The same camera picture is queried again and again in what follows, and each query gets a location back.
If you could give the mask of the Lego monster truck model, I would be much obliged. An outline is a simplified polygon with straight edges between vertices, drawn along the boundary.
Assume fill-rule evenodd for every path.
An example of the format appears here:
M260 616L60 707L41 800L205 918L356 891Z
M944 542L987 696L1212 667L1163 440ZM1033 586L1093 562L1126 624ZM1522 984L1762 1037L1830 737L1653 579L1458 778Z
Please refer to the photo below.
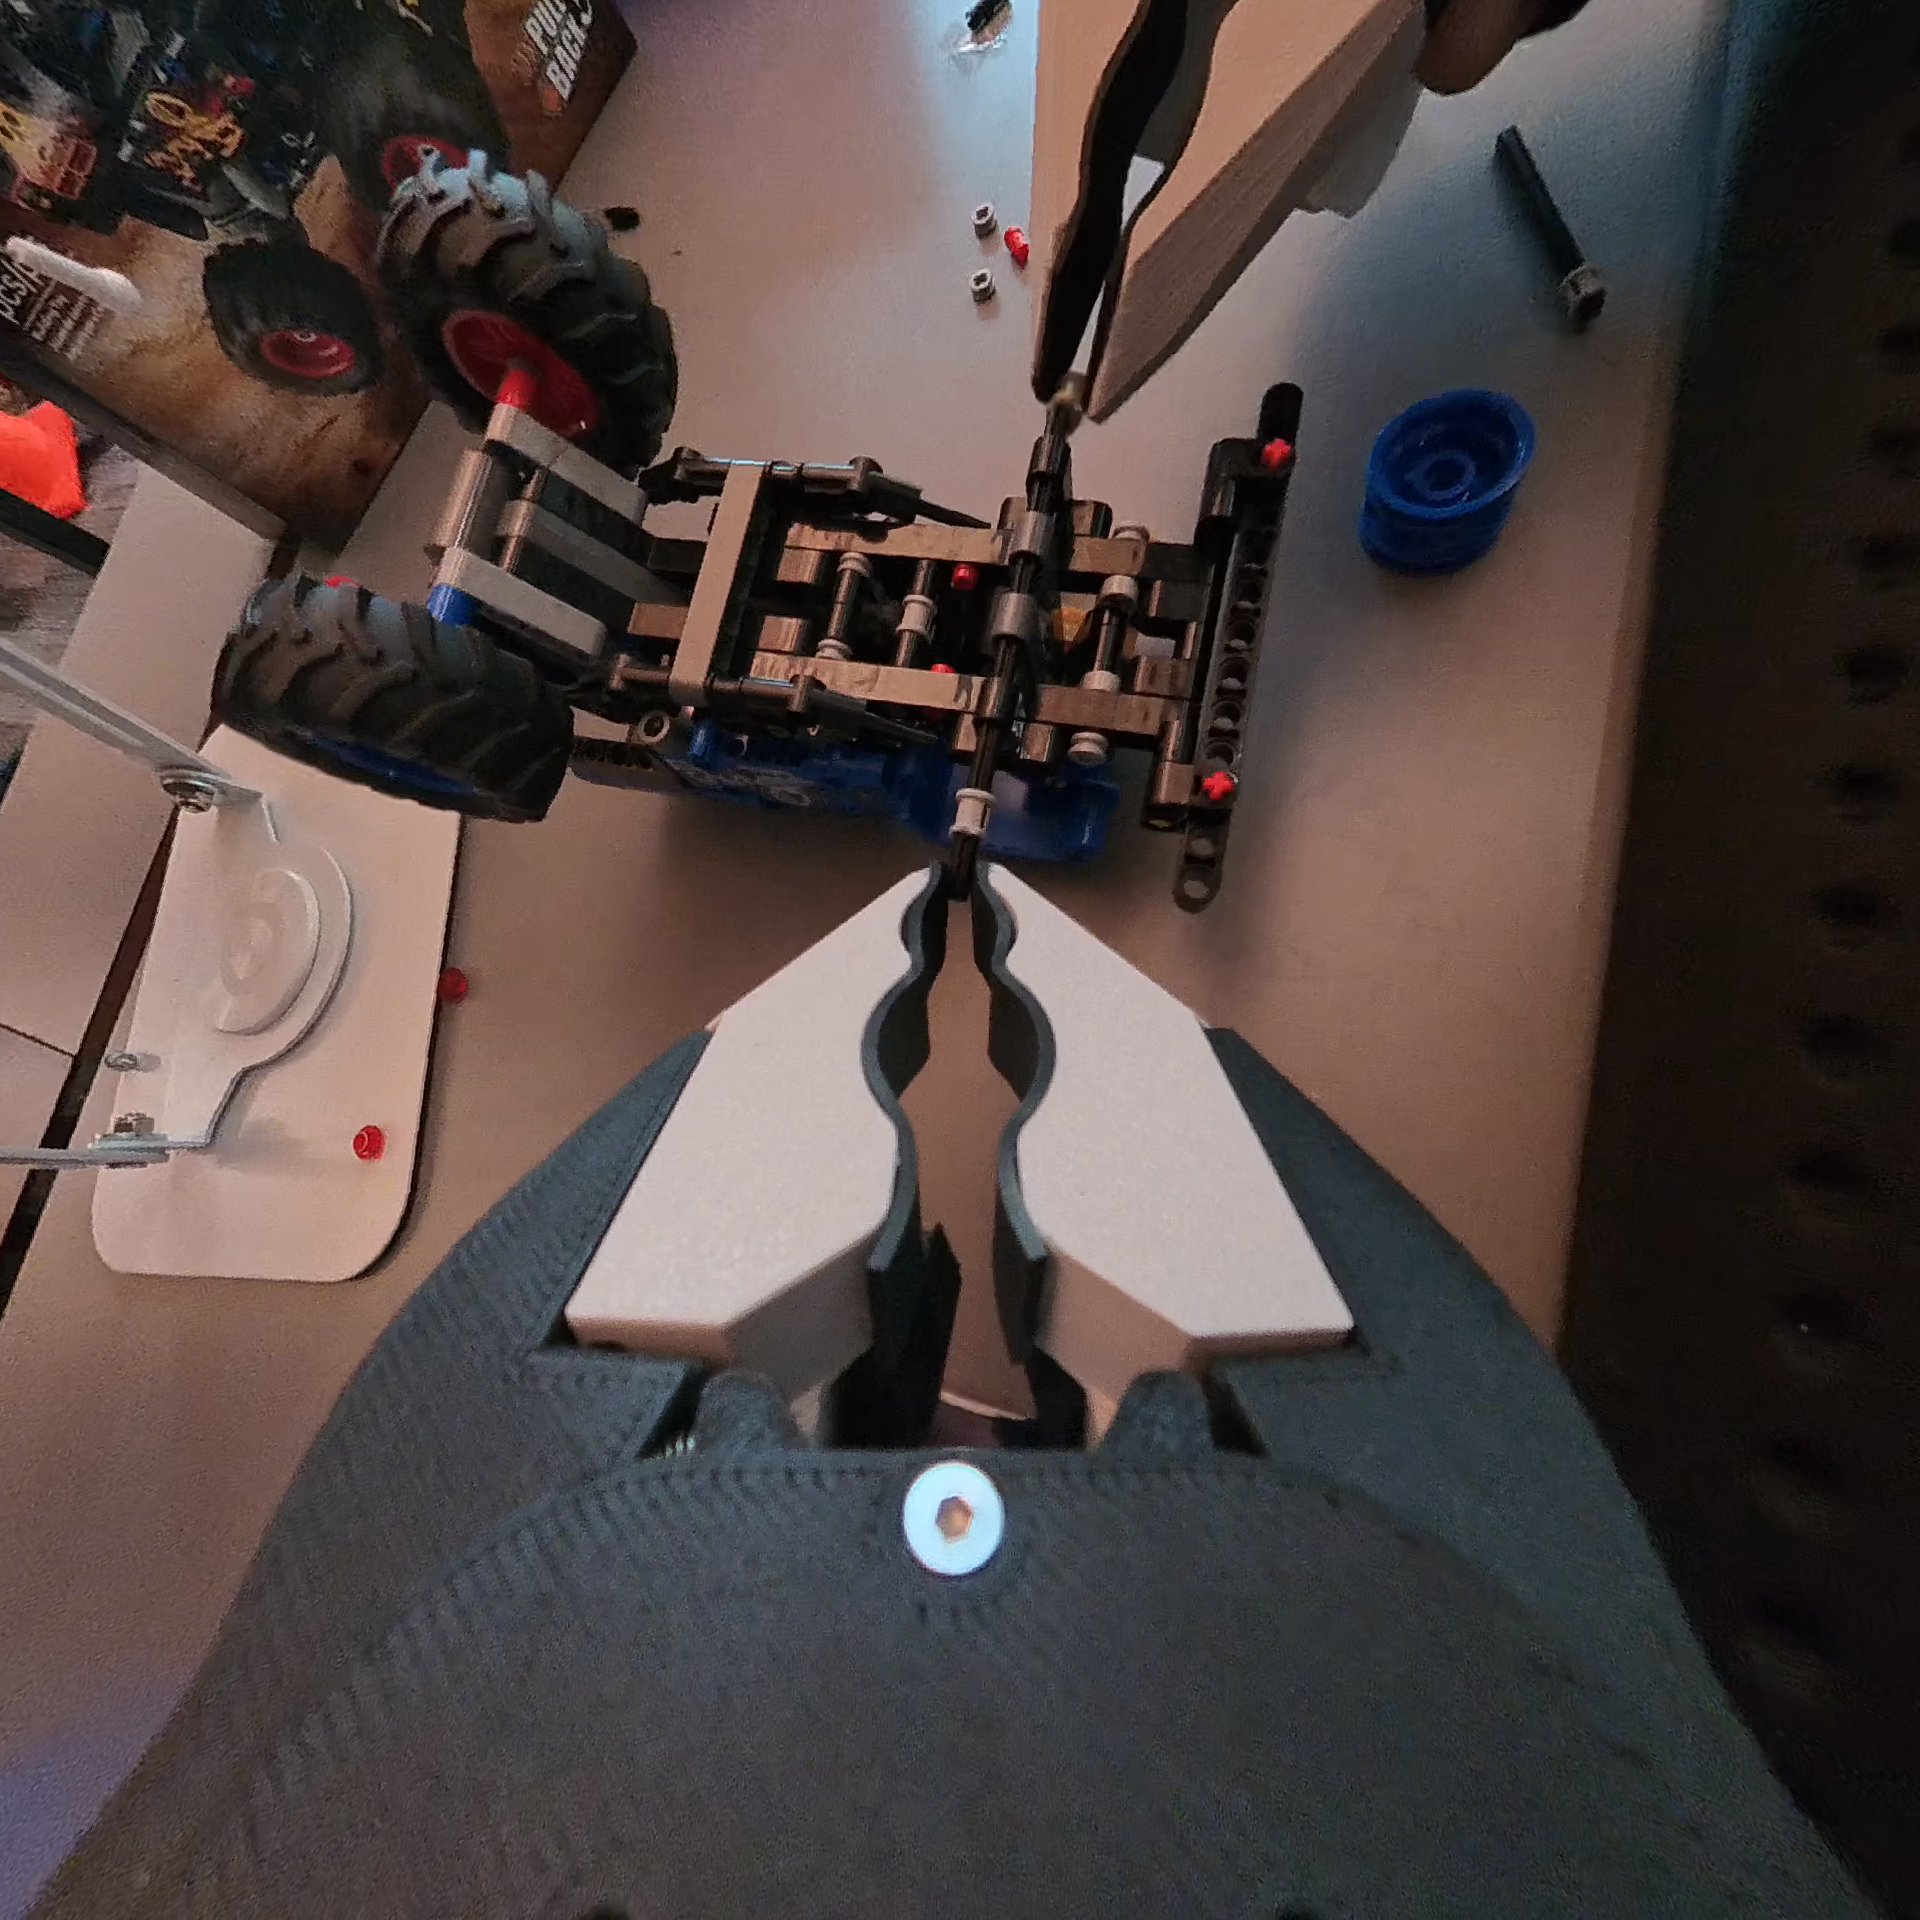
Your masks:
M212 717L473 821L537 823L574 775L897 823L946 858L1024 480L978 519L875 459L658 446L625 471L552 431L537 394L528 365L498 382L421 606L347 577L256 586ZM1282 382L1210 448L1182 542L1072 483L1048 679L1002 744L978 863L1094 856L1113 765L1138 761L1141 825L1180 838L1176 904L1213 903L1304 410Z

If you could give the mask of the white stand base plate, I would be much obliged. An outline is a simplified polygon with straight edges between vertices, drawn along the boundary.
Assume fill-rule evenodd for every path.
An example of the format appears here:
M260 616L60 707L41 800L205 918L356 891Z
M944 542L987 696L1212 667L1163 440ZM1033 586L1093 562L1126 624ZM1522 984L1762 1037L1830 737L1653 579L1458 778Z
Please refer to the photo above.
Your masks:
M123 1274L356 1280L417 1184L460 823L226 726L204 754L254 798L180 817L110 1110L218 1138L102 1173L94 1246Z

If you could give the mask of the long black toy axle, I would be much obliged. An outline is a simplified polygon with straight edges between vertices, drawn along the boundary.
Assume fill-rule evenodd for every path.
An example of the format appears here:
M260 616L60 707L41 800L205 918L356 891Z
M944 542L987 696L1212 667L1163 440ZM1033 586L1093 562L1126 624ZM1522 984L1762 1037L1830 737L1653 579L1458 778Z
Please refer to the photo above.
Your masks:
M1061 555L1069 535L1072 431L1078 422L1044 410L1024 477L1024 510L1014 519L1006 577L989 611L992 696L976 719L969 778L953 803L952 842L944 861L946 898L971 895L978 854L995 809L995 776L1011 728L1035 707L1048 661L1048 609L1056 589Z

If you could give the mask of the grey desk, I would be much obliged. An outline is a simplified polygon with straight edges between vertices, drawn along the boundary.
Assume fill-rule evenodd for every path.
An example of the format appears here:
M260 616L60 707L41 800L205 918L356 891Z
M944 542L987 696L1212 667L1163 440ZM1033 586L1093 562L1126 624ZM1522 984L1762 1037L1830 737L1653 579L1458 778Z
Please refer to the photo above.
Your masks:
M619 3L635 56L564 192L635 205L678 335L675 442L878 457L992 512L1035 431L1033 279L969 298L973 203L1028 211L1035 9ZM1678 329L1723 3L1586 3L1425 98L1371 200L1291 219L1074 480L1156 533L1266 383L1304 386L1219 899L1125 803L1032 879L1256 1041L1499 1281L1560 1318ZM1608 298L1573 329L1496 161L1517 126ZM1458 573L1358 542L1380 426L1507 393L1537 448ZM131 1280L56 1177L4 1312L4 1914L168 1720L300 1456L400 1302L640 1067L917 865L875 823L569 784L464 830L417 1198L345 1285Z

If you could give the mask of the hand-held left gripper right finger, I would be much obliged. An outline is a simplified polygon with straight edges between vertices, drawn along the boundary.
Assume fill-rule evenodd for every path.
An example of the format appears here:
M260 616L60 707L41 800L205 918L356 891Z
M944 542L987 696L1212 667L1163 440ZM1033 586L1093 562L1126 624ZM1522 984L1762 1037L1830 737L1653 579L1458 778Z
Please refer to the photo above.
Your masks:
M1356 1331L1216 1030L1009 865L971 894L989 1056L995 1298L1035 1414L1081 1448L1142 1376L1333 1353Z

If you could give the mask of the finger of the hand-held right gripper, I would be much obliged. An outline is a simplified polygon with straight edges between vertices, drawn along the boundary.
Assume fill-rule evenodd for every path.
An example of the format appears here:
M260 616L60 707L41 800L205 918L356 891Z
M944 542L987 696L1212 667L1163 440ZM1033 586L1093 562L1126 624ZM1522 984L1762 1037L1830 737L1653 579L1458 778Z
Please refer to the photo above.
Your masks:
M1044 2L1032 138L1032 393L1054 399L1104 349L1125 258L1126 185L1182 75L1190 2Z
M1158 178L1120 215L1089 354L1112 418L1296 210L1356 211L1425 96L1413 2L1189 3Z

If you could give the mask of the black toy axle grey end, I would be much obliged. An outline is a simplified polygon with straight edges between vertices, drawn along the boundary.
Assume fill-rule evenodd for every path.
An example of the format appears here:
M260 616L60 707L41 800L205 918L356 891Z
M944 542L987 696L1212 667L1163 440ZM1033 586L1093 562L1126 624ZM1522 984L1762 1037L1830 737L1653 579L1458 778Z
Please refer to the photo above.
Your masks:
M1605 281L1577 240L1517 126L1497 133L1496 167L1521 210L1528 234L1553 273L1553 297L1561 317L1573 329L1588 329L1605 307Z

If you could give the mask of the toy truck cardboard box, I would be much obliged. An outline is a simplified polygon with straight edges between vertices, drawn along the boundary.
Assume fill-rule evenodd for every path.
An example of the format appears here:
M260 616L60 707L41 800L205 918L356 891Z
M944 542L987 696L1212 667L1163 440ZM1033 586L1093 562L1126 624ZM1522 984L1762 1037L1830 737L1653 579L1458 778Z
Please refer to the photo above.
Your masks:
M228 514L347 538L429 397L528 365L616 469L669 323L560 193L635 54L590 2L6 2L4 387Z

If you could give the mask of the person's right hand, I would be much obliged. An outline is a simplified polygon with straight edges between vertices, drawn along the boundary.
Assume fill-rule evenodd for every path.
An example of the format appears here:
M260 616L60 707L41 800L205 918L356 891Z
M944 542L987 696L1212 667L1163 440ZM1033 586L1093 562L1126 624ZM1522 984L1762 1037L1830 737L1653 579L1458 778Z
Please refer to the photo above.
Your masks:
M1445 2L1426 22L1416 64L1434 94L1461 94L1486 80L1530 33L1532 2Z

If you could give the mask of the blue toy wheel rim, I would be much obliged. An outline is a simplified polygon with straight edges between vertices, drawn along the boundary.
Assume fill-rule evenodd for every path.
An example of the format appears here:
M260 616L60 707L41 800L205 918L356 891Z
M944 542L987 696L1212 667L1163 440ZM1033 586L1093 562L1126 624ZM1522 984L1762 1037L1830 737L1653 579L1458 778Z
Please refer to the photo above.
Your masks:
M1380 426L1370 451L1361 551L1418 577L1476 563L1499 542L1534 448L1530 410L1501 390L1416 399Z

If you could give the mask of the bright orange object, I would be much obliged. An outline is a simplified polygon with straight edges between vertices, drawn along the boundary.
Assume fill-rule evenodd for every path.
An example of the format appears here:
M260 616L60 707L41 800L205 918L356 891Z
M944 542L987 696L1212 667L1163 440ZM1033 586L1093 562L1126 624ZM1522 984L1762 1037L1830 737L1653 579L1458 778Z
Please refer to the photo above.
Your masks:
M48 399L2 410L2 491L60 520L88 506L81 438L70 415Z

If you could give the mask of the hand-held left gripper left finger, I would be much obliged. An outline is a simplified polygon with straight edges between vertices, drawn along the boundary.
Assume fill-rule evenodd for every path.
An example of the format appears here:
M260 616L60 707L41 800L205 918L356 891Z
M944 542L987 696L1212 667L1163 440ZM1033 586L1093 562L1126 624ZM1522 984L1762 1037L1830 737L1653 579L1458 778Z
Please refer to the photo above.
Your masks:
M820 1392L841 1445L929 1437L958 1266L902 1090L946 910L913 871L709 1022L566 1299L579 1344Z

